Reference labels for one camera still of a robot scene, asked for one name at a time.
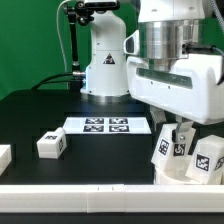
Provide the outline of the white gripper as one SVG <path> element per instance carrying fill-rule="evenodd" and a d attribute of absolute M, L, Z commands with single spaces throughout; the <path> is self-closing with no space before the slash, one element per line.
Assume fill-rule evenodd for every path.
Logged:
<path fill-rule="evenodd" d="M 193 121 L 205 125 L 224 121 L 224 82 L 219 83 L 223 74 L 223 58 L 218 55 L 190 54 L 175 61 L 168 73 L 153 70 L 147 59 L 127 59 L 129 92 L 152 105 L 154 123 L 166 121 L 163 110 L 179 115 L 172 131 L 174 143 L 186 140 Z"/>

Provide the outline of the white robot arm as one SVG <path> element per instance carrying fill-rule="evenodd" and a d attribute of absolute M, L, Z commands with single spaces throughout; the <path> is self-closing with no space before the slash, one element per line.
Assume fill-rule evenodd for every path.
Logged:
<path fill-rule="evenodd" d="M 99 100 L 129 94 L 151 106 L 156 122 L 166 111 L 175 114 L 176 142 L 195 122 L 224 121 L 224 54 L 202 43 L 215 0 L 140 0 L 138 28 L 130 36 L 108 7 L 115 2 L 84 0 L 92 60 L 83 91 Z"/>

